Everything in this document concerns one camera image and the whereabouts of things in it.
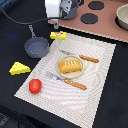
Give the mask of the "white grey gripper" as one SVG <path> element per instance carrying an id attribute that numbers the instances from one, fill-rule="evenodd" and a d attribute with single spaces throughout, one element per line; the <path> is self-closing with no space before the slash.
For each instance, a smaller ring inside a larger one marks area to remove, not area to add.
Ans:
<path id="1" fill-rule="evenodd" d="M 65 19 L 65 16 L 69 13 L 70 9 L 71 9 L 71 5 L 72 5 L 72 0 L 61 0 L 60 3 L 60 12 L 59 12 L 59 16 L 57 19 L 53 19 L 52 23 L 54 25 L 55 29 L 59 28 L 59 20 L 60 19 Z"/>

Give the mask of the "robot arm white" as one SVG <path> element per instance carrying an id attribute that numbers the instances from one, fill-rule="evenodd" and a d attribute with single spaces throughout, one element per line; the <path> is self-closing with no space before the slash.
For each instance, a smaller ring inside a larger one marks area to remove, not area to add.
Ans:
<path id="1" fill-rule="evenodd" d="M 72 19 L 76 16 L 76 8 L 72 0 L 45 0 L 47 17 L 55 29 L 59 28 L 60 19 Z"/>

